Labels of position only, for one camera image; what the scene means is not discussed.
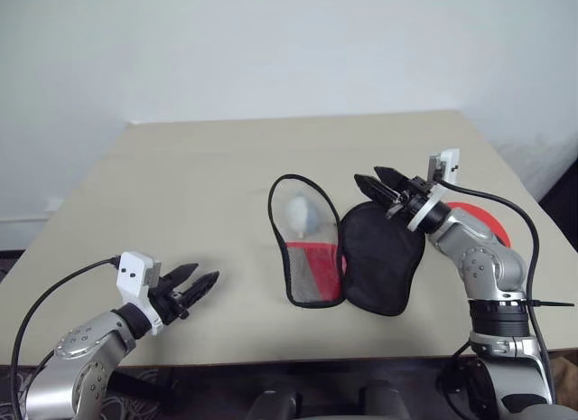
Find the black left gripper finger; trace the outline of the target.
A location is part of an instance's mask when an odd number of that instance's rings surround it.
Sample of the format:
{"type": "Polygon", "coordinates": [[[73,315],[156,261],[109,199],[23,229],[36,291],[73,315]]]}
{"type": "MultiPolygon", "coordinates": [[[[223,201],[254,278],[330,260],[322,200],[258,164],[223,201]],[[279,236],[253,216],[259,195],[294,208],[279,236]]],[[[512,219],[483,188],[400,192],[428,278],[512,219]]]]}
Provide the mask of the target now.
{"type": "Polygon", "coordinates": [[[210,291],[218,279],[219,271],[202,275],[188,289],[182,292],[182,305],[194,305],[197,303],[210,291]]]}
{"type": "Polygon", "coordinates": [[[187,281],[197,269],[198,263],[189,263],[175,267],[159,279],[159,288],[175,288],[187,281]]]}

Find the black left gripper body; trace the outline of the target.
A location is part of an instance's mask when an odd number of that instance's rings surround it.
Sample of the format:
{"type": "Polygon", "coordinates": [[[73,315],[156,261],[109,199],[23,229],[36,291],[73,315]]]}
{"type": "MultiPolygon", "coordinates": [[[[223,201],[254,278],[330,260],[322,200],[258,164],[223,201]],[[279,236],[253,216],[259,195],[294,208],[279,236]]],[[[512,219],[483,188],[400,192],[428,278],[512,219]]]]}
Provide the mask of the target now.
{"type": "Polygon", "coordinates": [[[182,295],[173,290],[174,283],[160,279],[156,287],[150,290],[150,303],[164,326],[177,319],[185,320],[190,316],[188,309],[181,304],[182,295]]]}

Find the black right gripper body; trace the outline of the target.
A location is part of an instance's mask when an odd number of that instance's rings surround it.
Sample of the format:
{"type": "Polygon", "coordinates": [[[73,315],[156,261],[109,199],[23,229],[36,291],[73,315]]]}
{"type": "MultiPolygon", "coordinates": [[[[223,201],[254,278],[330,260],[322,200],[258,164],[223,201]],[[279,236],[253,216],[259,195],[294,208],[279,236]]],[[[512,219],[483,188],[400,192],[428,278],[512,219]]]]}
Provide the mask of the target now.
{"type": "Polygon", "coordinates": [[[428,182],[421,177],[396,177],[387,179],[386,184],[399,194],[397,200],[387,210],[387,218],[403,220],[410,220],[417,214],[429,200],[434,187],[433,182],[428,182]]]}

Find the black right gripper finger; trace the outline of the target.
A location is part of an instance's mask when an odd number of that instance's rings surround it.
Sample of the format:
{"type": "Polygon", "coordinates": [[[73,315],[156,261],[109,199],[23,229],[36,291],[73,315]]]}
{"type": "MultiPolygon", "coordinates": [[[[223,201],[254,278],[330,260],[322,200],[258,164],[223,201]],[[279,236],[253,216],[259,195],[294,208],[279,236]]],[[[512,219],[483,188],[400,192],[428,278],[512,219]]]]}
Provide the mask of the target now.
{"type": "Polygon", "coordinates": [[[401,172],[391,167],[376,166],[374,168],[379,180],[388,188],[396,192],[405,192],[410,190],[410,179],[401,172]]]}
{"type": "Polygon", "coordinates": [[[398,193],[375,177],[355,174],[354,181],[365,196],[386,209],[398,203],[398,193]]]}

